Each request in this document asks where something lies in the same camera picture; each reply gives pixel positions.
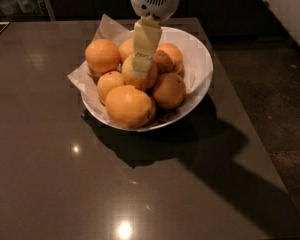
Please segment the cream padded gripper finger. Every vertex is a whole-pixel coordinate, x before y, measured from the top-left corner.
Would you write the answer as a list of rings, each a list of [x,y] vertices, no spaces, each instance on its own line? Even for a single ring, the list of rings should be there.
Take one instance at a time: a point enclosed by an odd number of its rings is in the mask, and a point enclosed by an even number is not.
[[[145,79],[148,76],[161,35],[160,23],[152,16],[142,16],[134,24],[131,63],[135,77]]]

